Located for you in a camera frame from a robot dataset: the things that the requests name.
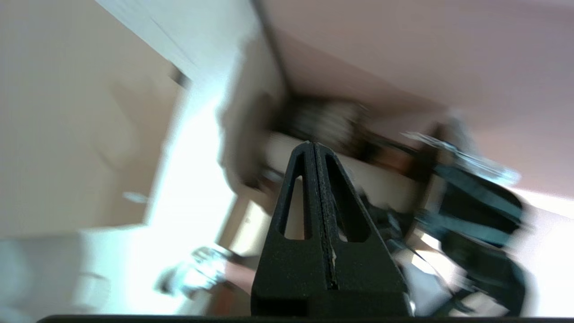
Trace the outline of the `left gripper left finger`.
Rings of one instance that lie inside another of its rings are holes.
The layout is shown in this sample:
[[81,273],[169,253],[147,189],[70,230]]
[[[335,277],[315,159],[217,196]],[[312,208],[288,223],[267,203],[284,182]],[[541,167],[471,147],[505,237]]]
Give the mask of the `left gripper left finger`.
[[[288,161],[254,280],[253,294],[314,294],[332,286],[331,231],[323,203],[321,176],[326,147],[304,142]],[[297,178],[303,181],[304,238],[285,237]]]

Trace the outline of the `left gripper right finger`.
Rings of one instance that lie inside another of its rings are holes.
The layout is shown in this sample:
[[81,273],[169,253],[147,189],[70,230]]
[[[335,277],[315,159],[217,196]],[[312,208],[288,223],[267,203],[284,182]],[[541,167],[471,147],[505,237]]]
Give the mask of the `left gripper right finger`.
[[315,144],[314,157],[332,288],[406,294],[402,273],[334,151]]

